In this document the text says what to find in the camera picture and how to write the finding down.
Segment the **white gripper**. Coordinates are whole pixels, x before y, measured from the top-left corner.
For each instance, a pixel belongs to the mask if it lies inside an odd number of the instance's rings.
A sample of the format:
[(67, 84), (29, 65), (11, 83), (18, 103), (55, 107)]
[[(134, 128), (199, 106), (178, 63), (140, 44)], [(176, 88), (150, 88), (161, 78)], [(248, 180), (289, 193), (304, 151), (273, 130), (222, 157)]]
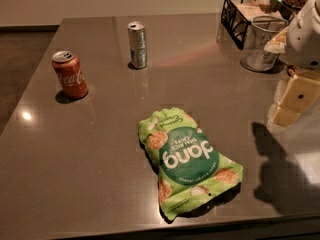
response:
[(320, 0), (308, 0), (291, 20), (285, 53), (290, 64), (306, 69), (289, 68), (278, 82), (268, 120), (280, 127), (293, 124), (320, 97)]

